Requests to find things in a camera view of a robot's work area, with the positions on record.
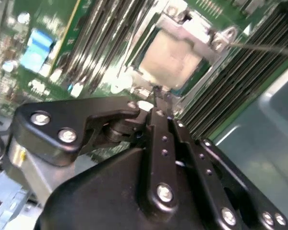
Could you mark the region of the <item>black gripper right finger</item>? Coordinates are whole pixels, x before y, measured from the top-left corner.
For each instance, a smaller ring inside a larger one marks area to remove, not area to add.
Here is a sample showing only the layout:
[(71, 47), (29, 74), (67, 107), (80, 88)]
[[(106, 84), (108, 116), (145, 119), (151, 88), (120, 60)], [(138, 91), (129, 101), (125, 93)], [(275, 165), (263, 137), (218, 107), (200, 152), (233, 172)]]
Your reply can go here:
[(180, 206), (169, 230), (288, 230), (286, 216), (208, 139), (194, 140), (167, 113), (174, 134)]

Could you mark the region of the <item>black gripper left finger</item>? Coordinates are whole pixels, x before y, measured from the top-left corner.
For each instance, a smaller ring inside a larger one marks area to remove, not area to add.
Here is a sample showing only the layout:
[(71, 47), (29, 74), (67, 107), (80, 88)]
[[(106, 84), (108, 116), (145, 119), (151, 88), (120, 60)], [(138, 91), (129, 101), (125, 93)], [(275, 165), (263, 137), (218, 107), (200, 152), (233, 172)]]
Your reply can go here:
[(59, 181), (55, 189), (125, 150), (167, 156), (175, 148), (167, 97), (155, 90), (154, 100), (149, 111), (125, 96), (23, 104), (13, 117), (9, 154), (20, 146), (41, 160)]

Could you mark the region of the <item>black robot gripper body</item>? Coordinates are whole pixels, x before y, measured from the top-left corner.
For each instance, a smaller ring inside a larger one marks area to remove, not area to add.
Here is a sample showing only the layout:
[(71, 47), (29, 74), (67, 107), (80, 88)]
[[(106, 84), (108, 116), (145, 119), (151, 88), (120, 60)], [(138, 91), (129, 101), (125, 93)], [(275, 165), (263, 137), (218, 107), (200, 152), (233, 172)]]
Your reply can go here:
[(125, 150), (61, 184), (37, 230), (168, 230), (180, 199), (176, 148)]

